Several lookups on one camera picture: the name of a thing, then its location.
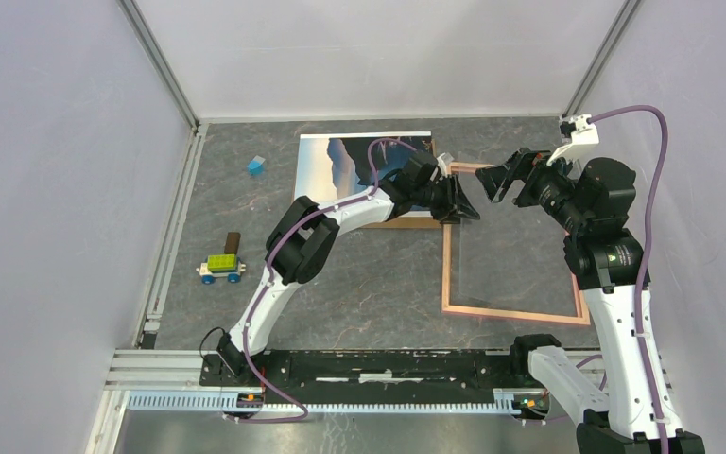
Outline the pink wooden picture frame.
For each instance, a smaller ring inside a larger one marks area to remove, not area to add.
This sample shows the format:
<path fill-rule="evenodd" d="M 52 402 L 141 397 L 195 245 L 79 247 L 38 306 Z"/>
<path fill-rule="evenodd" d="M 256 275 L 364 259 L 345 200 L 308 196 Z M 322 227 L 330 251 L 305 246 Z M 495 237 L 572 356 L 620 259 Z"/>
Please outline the pink wooden picture frame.
<path fill-rule="evenodd" d="M 452 171 L 458 174 L 459 167 L 452 164 Z M 575 277 L 570 273 L 575 290 L 578 313 L 574 317 L 564 317 L 545 313 L 531 313 L 521 311 L 503 311 L 475 308 L 468 306 L 453 306 L 451 297 L 451 228 L 455 225 L 445 225 L 442 228 L 441 246 L 441 310 L 445 314 L 465 315 L 473 317 L 497 318 L 521 322 L 556 323 L 566 325 L 587 326 L 591 322 L 591 316 L 586 303 L 583 301 Z"/>

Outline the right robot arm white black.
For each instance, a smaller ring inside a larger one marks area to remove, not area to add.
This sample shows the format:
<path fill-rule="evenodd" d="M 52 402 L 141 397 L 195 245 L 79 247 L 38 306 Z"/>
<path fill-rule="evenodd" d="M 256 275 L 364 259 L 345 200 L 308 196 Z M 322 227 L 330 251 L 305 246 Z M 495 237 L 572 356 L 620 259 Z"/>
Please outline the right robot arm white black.
<path fill-rule="evenodd" d="M 552 153 L 523 148 L 476 177 L 492 202 L 521 183 L 514 204 L 538 206 L 564 229 L 564 258 L 593 318 L 607 386 L 596 386 L 548 335 L 515 340 L 510 378 L 550 392 L 575 424 L 582 453 L 703 452 L 669 398 L 652 332 L 645 251 L 626 226 L 634 171 L 597 157 L 573 179 Z"/>

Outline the landscape photo print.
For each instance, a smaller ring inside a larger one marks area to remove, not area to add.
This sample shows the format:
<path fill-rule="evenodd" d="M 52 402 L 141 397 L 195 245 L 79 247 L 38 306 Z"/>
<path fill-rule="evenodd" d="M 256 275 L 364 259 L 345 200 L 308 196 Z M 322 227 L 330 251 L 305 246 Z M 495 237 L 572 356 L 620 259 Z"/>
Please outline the landscape photo print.
<path fill-rule="evenodd" d="M 293 197 L 350 197 L 405 166 L 414 152 L 435 154 L 430 131 L 303 134 Z"/>

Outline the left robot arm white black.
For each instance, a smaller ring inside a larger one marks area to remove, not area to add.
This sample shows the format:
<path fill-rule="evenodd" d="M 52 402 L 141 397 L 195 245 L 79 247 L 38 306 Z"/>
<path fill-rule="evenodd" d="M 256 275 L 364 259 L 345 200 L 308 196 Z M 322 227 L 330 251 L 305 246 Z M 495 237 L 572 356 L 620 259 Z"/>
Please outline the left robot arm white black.
<path fill-rule="evenodd" d="M 394 220 L 415 206 L 427 209 L 441 224 L 478 220 L 450 165 L 447 153 L 415 153 L 403 167 L 352 196 L 326 202 L 307 196 L 294 200 L 268 237 L 256 291 L 216 348 L 225 376 L 241 386 L 258 376 L 256 355 L 265 351 L 273 325 L 295 291 L 321 272 L 340 236 Z"/>

